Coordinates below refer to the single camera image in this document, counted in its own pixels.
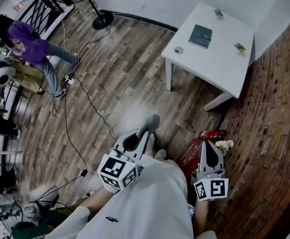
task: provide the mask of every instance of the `red fire extinguisher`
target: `red fire extinguisher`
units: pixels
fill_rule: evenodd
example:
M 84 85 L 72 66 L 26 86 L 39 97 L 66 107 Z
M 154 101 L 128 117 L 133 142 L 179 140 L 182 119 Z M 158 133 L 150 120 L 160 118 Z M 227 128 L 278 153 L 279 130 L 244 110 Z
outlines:
M 209 140 L 213 143 L 216 143 L 217 141 L 224 140 L 224 136 L 226 135 L 226 133 L 226 130 L 201 131 L 198 134 L 198 139 Z

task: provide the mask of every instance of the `wooden floor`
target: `wooden floor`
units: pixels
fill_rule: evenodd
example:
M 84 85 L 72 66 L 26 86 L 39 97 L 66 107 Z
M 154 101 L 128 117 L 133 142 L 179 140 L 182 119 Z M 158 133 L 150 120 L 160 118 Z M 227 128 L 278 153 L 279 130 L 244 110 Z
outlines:
M 85 43 L 108 33 L 109 27 L 92 29 L 94 17 L 92 13 L 79 13 L 64 21 L 70 52 L 81 51 Z M 176 159 L 199 131 L 216 127 L 221 113 L 202 110 L 220 91 L 182 69 L 175 68 L 173 91 L 166 90 L 160 54 L 173 35 L 164 28 L 116 15 L 110 35 L 89 44 L 81 53 L 77 74 L 114 137 L 157 113 L 161 125 L 155 147 L 165 148 L 168 156 Z M 63 46 L 62 25 L 50 42 Z M 60 79 L 69 69 L 63 62 L 58 66 Z M 20 187 L 26 185 L 21 190 L 24 201 L 28 190 L 41 185 L 62 186 L 85 168 L 66 135 L 64 101 L 53 117 L 51 96 L 26 95 L 28 98 L 20 99 L 13 117 L 22 128 L 21 140 L 8 144 L 9 150 L 22 150 L 10 162 L 16 163 Z M 69 135 L 89 171 L 85 178 L 61 190 L 61 200 L 70 204 L 98 186 L 95 171 L 114 141 L 78 82 L 68 89 L 66 105 Z

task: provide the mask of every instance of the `extension cord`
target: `extension cord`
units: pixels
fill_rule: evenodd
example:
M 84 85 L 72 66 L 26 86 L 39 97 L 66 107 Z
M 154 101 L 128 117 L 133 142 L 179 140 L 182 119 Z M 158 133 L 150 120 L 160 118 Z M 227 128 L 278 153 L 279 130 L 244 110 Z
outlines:
M 73 85 L 75 83 L 75 79 L 73 79 L 72 77 L 68 75 L 65 76 L 64 81 L 70 85 Z

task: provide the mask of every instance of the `jeans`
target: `jeans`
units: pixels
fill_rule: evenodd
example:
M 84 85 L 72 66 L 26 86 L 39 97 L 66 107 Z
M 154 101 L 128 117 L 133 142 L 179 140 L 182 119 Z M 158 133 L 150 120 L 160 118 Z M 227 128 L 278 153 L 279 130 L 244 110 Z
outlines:
M 65 49 L 54 46 L 52 44 L 50 44 L 50 46 L 49 46 L 47 56 L 57 56 L 57 57 L 62 58 L 66 62 L 71 63 L 73 65 L 76 65 L 78 62 L 76 56 L 72 56 Z M 46 80 L 48 81 L 48 83 L 50 85 L 51 94 L 54 96 L 59 96 L 60 94 L 62 94 L 63 90 L 61 88 L 57 74 L 56 74 L 52 64 L 47 59 L 47 57 L 45 57 L 36 66 L 37 66 L 37 68 L 39 68 L 41 70 L 41 72 L 45 76 Z

